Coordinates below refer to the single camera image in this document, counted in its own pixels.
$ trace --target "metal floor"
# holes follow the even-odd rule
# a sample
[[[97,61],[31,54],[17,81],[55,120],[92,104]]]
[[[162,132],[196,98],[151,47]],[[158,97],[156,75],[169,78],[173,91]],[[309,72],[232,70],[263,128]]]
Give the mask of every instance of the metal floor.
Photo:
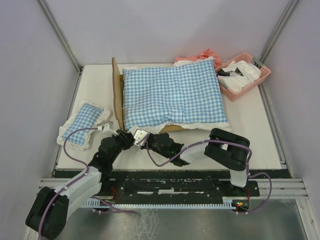
[[[261,204],[251,200],[251,207]],[[295,200],[270,200],[252,215],[231,210],[139,209],[98,215],[78,209],[57,240],[307,240]]]

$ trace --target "pink basket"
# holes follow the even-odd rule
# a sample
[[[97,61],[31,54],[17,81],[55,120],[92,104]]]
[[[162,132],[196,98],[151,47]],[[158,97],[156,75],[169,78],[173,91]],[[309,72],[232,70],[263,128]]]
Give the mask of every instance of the pink basket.
[[[230,99],[231,102],[234,102],[238,98],[240,98],[245,93],[249,92],[251,89],[253,89],[255,86],[258,86],[260,83],[262,83],[266,77],[271,73],[270,69],[267,68],[263,63],[261,63],[259,60],[255,59],[253,56],[251,56],[249,53],[242,53],[235,58],[231,59],[230,61],[226,62],[222,66],[215,69],[215,72],[217,73],[220,69],[226,68],[232,61],[239,62],[241,60],[246,61],[247,63],[253,63],[255,66],[260,68],[261,70],[261,76],[257,80],[255,80],[252,84],[249,84],[245,86],[241,92],[234,93],[230,88],[225,88],[220,82],[220,90],[221,92],[226,95],[228,99]]]

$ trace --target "white wall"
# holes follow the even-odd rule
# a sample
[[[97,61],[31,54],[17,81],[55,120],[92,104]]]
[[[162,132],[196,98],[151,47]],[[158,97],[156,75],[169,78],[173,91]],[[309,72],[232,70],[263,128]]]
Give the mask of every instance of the white wall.
[[[266,65],[266,79],[295,175],[320,223],[320,1],[301,1]]]
[[[0,7],[0,239],[21,240],[77,73],[35,0]]]
[[[289,0],[47,0],[82,65],[261,54]]]

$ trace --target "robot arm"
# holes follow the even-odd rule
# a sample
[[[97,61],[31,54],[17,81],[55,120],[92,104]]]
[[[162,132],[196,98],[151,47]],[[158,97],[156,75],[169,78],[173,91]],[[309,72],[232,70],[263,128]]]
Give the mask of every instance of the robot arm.
[[[134,144],[141,146],[142,149],[151,149],[153,152],[168,159],[183,151],[179,157],[171,161],[171,163],[179,167],[188,165],[199,159],[213,159],[230,169],[231,184],[242,188],[247,184],[246,166],[248,151],[232,145],[224,149],[222,143],[216,143],[217,141],[227,141],[234,145],[248,148],[250,142],[244,137],[214,128],[208,139],[199,142],[200,144],[197,147],[191,147],[191,145],[187,146],[174,142],[168,133],[149,134],[142,131],[133,136],[131,133],[121,130],[117,130],[116,132],[117,135],[106,137],[101,141],[98,152],[89,163],[87,175],[66,188],[56,198],[45,216],[41,231],[43,236],[50,240],[55,239],[62,232],[68,218],[77,208],[90,197],[109,189],[109,174],[113,170],[114,161],[121,151],[131,148]],[[62,188],[65,188],[67,184],[74,182],[79,175],[55,189],[48,187],[41,189],[26,218],[26,225],[38,231],[44,210],[51,199]]]

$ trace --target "metal frame bar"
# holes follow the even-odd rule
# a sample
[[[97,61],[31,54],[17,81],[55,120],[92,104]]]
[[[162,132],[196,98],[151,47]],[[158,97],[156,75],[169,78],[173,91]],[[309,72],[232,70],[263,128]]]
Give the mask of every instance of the metal frame bar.
[[[52,30],[54,31],[56,37],[58,38],[59,42],[61,43],[66,54],[70,58],[74,68],[78,71],[78,73],[80,73],[82,70],[82,66],[78,62],[75,54],[73,53],[64,33],[62,32],[62,30],[58,26],[57,21],[53,15],[52,11],[49,8],[47,1],[46,0],[36,0],[36,2],[38,3],[41,10],[43,11],[43,14],[45,15],[46,19],[48,20],[49,24],[51,25]]]
[[[295,10],[297,9],[299,5],[300,0],[290,0],[288,5],[286,6],[283,14],[281,15],[277,25],[275,26],[274,30],[272,31],[262,53],[259,58],[259,60],[262,63],[265,63],[271,54],[272,50],[276,46],[276,43],[281,35],[281,33],[284,31],[285,27],[287,26],[289,20],[291,19],[292,15],[294,14]],[[282,140],[281,133],[278,127],[277,120],[275,118],[275,114],[272,108],[271,100],[268,95],[268,90],[266,87],[265,82],[259,85],[259,91],[262,98],[262,102],[264,105],[264,109],[266,112],[266,116],[269,121],[270,129],[272,132],[273,140],[275,143],[276,150],[278,152],[280,161],[285,161],[287,168],[292,176],[294,176],[294,171],[292,168],[292,165],[290,163],[290,160],[288,158],[288,153],[285,148],[285,144]]]
[[[297,199],[296,204],[308,240],[320,240],[320,229],[309,199]]]
[[[67,181],[70,178],[42,178],[39,189],[43,187],[56,188]],[[250,181],[256,181],[258,183],[260,196],[251,197],[252,199],[265,199],[270,191],[268,179],[250,179]],[[224,197],[224,199],[236,200],[237,197]],[[302,179],[272,179],[272,192],[270,199],[308,199],[307,191]]]
[[[71,116],[71,113],[72,113],[72,109],[75,105],[75,100],[76,100],[76,96],[77,96],[77,92],[78,92],[78,88],[79,88],[79,85],[80,85],[80,81],[81,81],[81,77],[82,77],[82,73],[83,73],[83,69],[81,70],[80,73],[78,73],[78,76],[77,76],[77,79],[76,79],[76,84],[75,84],[75,88],[74,88],[74,92],[72,94],[72,99],[71,99],[71,103],[70,103],[70,108],[69,108],[69,111],[68,111],[68,115],[66,117],[66,121],[68,120],[68,118]],[[58,160],[59,160],[59,157],[61,155],[61,152],[62,152],[62,146],[59,145],[58,148],[57,148],[57,151],[56,151],[56,155],[55,155],[55,159],[54,159],[54,162],[52,164],[52,167],[51,167],[51,174],[50,176],[53,178],[54,177],[54,174],[55,174],[55,171],[56,171],[56,167],[58,165]]]

